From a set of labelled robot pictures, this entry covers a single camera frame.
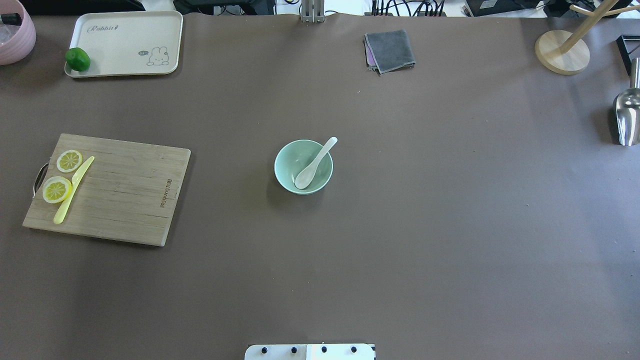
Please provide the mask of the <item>mint green bowl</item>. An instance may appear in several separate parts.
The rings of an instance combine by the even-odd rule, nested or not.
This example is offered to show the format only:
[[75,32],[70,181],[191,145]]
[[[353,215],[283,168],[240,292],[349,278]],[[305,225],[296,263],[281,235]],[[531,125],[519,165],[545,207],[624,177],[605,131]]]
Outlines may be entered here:
[[298,139],[286,144],[274,160],[274,175],[278,183],[293,194],[310,195],[323,189],[333,175],[334,162],[327,153],[318,164],[315,177],[304,189],[295,187],[295,178],[311,164],[323,145],[310,139]]

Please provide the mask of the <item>pink ice bowl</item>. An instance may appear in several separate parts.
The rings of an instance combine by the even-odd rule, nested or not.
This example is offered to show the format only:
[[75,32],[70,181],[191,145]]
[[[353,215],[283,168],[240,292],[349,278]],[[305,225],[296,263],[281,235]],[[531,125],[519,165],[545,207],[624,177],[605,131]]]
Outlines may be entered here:
[[1,41],[0,64],[4,66],[25,59],[34,49],[37,35],[34,22],[20,1],[2,0],[0,10],[2,14],[17,13],[22,19],[16,32],[7,41]]

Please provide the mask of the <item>wooden mug tree stand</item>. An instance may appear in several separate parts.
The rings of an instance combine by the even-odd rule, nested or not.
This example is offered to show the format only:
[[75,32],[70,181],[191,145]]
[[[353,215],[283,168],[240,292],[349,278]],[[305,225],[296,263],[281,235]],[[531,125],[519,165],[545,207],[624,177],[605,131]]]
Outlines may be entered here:
[[606,16],[638,10],[639,5],[612,10],[617,0],[604,0],[594,11],[571,5],[570,9],[586,16],[575,32],[549,30],[542,34],[534,45],[537,59],[558,75],[577,75],[585,70],[590,61],[590,51],[583,37]]

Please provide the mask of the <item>grey folded cloth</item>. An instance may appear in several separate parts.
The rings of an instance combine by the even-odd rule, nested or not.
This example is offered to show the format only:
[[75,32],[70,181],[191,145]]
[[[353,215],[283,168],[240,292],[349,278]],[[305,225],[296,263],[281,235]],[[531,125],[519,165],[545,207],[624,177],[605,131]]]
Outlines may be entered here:
[[405,29],[364,35],[366,66],[380,75],[402,68],[413,68],[416,59]]

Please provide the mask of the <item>wooden cutting board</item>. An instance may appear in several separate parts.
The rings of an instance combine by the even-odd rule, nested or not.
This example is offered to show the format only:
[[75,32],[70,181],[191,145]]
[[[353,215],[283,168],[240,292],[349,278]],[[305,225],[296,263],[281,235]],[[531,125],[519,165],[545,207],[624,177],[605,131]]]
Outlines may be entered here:
[[102,137],[62,133],[44,180],[59,176],[57,158],[68,150],[94,161],[60,224],[57,203],[36,192],[23,226],[96,239],[164,246],[178,204],[191,151]]

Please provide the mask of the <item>metal ice scoop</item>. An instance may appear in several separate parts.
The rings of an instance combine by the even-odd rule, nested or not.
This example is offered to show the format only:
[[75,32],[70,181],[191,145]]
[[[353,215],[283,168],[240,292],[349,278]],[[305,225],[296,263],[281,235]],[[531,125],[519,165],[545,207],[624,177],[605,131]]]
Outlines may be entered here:
[[631,60],[630,87],[615,97],[615,119],[619,143],[635,146],[640,143],[640,75],[638,57]]

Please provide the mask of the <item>white ceramic spoon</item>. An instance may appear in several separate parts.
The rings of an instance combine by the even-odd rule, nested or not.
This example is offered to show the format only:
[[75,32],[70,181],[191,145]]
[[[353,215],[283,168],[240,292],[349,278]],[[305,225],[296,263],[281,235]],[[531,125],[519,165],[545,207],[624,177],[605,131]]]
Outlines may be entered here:
[[315,158],[311,161],[311,163],[307,167],[302,169],[300,173],[298,173],[297,177],[294,180],[294,186],[297,189],[306,189],[311,184],[311,182],[315,178],[320,162],[322,162],[322,159],[327,155],[327,153],[329,153],[331,148],[333,148],[336,143],[338,143],[338,139],[334,136],[330,137],[322,146]]

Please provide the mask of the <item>cream rabbit tray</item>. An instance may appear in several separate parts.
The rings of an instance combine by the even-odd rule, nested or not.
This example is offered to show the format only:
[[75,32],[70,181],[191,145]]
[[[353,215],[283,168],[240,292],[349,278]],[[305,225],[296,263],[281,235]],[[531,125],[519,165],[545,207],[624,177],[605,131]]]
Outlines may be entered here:
[[86,71],[68,64],[71,78],[169,75],[178,68],[183,16],[176,10],[82,14],[76,21],[70,48],[81,48],[89,59]]

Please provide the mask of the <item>green lime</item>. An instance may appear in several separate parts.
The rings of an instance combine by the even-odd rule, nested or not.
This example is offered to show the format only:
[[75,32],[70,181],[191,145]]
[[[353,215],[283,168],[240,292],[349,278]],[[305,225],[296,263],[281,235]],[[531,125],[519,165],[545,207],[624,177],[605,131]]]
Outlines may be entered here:
[[80,47],[69,48],[65,55],[65,62],[73,71],[85,72],[89,70],[91,59],[87,52]]

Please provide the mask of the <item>yellow plastic knife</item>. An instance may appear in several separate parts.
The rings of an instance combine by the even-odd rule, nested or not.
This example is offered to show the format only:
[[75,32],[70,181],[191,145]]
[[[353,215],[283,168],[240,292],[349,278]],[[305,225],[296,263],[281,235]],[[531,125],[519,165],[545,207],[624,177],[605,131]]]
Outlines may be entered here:
[[57,212],[55,212],[54,219],[53,219],[54,224],[61,224],[66,218],[71,202],[73,201],[73,197],[78,187],[80,186],[80,183],[82,182],[82,178],[84,177],[84,175],[86,174],[87,170],[89,169],[91,164],[94,162],[94,160],[95,160],[95,157],[90,156],[85,162],[83,162],[83,164],[78,168],[78,170],[71,177],[71,192],[69,196],[64,201],[62,201],[62,204],[58,208]]

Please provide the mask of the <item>stacked lemon slices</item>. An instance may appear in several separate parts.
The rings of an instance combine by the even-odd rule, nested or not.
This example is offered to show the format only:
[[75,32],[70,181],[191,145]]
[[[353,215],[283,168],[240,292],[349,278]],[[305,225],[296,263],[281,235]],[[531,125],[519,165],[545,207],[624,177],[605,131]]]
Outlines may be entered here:
[[69,149],[61,153],[55,161],[55,166],[61,173],[73,173],[83,164],[83,155],[80,151]]

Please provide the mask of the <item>aluminium frame post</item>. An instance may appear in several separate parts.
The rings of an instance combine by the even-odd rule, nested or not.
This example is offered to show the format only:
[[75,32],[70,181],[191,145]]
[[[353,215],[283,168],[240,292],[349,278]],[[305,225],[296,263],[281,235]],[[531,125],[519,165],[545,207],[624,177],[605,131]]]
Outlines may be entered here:
[[302,23],[324,23],[324,0],[300,0],[300,16]]

